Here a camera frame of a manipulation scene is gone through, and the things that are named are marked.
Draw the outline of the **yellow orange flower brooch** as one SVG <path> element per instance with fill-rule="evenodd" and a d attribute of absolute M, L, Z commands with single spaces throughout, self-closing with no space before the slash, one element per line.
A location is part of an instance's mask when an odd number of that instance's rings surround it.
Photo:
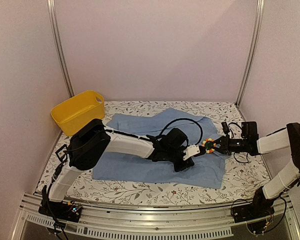
<path fill-rule="evenodd" d="M 207 138 L 202 142 L 202 146 L 207 154 L 211 154 L 215 151 L 216 144 L 212 138 Z"/>

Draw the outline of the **blue button-up shirt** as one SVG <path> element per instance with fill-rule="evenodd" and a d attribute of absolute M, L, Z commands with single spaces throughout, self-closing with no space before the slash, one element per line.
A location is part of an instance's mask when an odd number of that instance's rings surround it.
<path fill-rule="evenodd" d="M 106 124 L 115 130 L 139 136 L 157 136 L 168 125 L 178 128 L 188 137 L 191 145 L 199 139 L 218 138 L 217 128 L 206 116 L 195 116 L 168 108 L 151 117 L 116 113 Z M 128 181 L 152 184 L 179 183 L 197 187 L 219 189 L 225 174 L 226 156 L 219 153 L 193 158 L 194 166 L 175 172 L 169 161 L 152 162 L 138 156 L 106 152 L 93 168 L 92 179 Z"/>

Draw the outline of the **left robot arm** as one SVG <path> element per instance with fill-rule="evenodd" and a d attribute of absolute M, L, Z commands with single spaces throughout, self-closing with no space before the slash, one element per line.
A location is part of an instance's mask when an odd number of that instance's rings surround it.
<path fill-rule="evenodd" d="M 191 145 L 179 128 L 157 136 L 135 135 L 107 127 L 100 119 L 93 119 L 71 137 L 69 144 L 56 151 L 60 163 L 50 184 L 42 189 L 41 207 L 53 217 L 60 217 L 65 211 L 63 200 L 68 189 L 81 173 L 94 168 L 104 153 L 171 162 L 174 171 L 180 172 L 192 167 L 192 158 L 204 155 L 206 150 L 200 142 Z"/>

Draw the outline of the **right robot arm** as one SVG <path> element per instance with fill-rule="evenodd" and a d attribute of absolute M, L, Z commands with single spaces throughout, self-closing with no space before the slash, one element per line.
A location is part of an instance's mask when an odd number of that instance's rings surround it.
<path fill-rule="evenodd" d="M 265 185 L 256 190 L 248 213 L 259 218 L 284 192 L 300 184 L 300 123 L 288 123 L 264 137 L 259 137 L 257 123 L 241 123 L 241 138 L 223 135 L 210 144 L 221 154 L 248 153 L 251 156 L 264 156 L 265 159 L 286 157 L 285 165 Z"/>

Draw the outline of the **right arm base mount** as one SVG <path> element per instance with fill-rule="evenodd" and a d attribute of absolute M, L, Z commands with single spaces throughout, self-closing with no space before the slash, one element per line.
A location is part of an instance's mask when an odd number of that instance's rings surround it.
<path fill-rule="evenodd" d="M 232 205 L 230 214 L 235 223 L 246 223 L 247 230 L 253 235 L 262 235 L 266 232 L 273 221 L 275 210 L 268 207 L 266 209 L 255 209 L 251 203 L 244 205 Z"/>

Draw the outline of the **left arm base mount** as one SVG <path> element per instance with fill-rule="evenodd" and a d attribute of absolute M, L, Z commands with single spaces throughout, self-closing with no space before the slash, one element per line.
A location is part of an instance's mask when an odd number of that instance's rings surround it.
<path fill-rule="evenodd" d="M 41 201 L 38 212 L 42 215 L 56 218 L 58 220 L 65 220 L 69 222 L 78 223 L 81 214 L 82 206 L 80 204 L 54 201 Z"/>

